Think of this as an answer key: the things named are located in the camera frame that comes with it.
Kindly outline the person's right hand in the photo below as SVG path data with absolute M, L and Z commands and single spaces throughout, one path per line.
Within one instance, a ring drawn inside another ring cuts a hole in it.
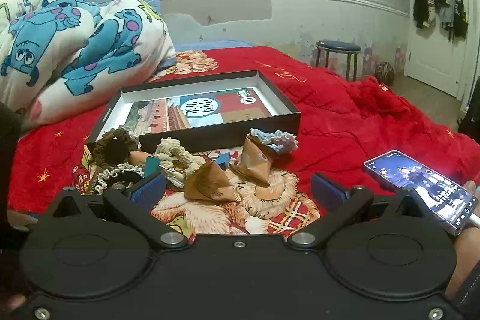
M 446 297 L 452 299 L 461 285 L 470 275 L 473 268 L 479 262 L 480 229 L 478 227 L 466 227 L 454 240 L 456 250 L 456 269 L 445 291 Z

